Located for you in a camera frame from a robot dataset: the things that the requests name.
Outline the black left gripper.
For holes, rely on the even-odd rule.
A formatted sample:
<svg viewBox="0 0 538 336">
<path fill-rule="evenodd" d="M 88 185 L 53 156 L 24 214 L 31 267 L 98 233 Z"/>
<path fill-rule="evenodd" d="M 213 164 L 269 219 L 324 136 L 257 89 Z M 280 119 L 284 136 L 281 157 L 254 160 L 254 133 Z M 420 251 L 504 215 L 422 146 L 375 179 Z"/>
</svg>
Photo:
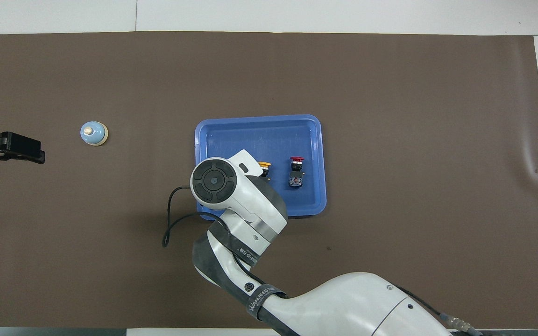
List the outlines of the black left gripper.
<svg viewBox="0 0 538 336">
<path fill-rule="evenodd" d="M 0 133 L 0 161 L 20 160 L 45 163 L 41 142 L 13 132 Z"/>
</svg>

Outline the light blue bell knob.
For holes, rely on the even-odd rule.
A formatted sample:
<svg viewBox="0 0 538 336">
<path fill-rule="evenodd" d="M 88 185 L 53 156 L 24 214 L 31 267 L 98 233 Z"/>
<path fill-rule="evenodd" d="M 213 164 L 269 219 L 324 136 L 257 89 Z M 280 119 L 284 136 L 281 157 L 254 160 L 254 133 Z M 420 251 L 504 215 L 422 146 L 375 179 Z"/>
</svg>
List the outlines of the light blue bell knob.
<svg viewBox="0 0 538 336">
<path fill-rule="evenodd" d="M 81 139 L 91 146 L 102 146 L 109 136 L 107 126 L 98 121 L 84 123 L 80 130 Z"/>
</svg>

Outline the red mushroom push button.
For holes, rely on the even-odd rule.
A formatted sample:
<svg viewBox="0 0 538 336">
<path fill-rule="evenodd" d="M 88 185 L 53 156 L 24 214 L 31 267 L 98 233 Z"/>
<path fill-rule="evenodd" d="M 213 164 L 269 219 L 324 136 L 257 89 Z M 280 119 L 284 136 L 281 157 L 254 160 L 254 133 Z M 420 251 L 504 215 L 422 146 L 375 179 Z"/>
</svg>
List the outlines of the red mushroom push button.
<svg viewBox="0 0 538 336">
<path fill-rule="evenodd" d="M 290 177 L 288 185 L 292 188 L 300 188 L 303 185 L 303 178 L 305 172 L 303 172 L 304 157 L 292 156 L 290 157 Z"/>
</svg>

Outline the blue plastic tray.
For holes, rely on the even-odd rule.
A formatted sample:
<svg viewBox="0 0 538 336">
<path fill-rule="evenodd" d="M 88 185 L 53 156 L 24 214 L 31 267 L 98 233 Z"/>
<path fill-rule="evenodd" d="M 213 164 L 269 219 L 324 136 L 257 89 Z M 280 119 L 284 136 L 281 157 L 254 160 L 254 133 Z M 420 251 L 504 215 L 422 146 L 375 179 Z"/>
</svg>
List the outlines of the blue plastic tray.
<svg viewBox="0 0 538 336">
<path fill-rule="evenodd" d="M 269 185 L 283 198 L 290 217 L 322 213 L 327 205 L 322 126 L 310 114 L 207 119 L 195 131 L 196 163 L 230 158 L 242 149 L 270 162 Z M 292 188 L 290 157 L 304 157 L 303 185 Z"/>
</svg>

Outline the brown table mat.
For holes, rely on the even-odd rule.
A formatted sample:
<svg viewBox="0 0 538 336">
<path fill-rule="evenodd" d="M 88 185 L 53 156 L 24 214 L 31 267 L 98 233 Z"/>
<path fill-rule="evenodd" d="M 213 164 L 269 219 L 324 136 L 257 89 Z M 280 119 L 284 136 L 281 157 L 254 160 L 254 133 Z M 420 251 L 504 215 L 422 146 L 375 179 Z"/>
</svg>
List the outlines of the brown table mat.
<svg viewBox="0 0 538 336">
<path fill-rule="evenodd" d="M 526 36 L 0 35 L 0 327 L 263 328 L 166 229 L 205 119 L 309 113 L 327 205 L 254 268 L 301 295 L 376 273 L 477 328 L 538 328 L 538 69 Z M 80 136 L 98 121 L 109 136 Z"/>
</svg>

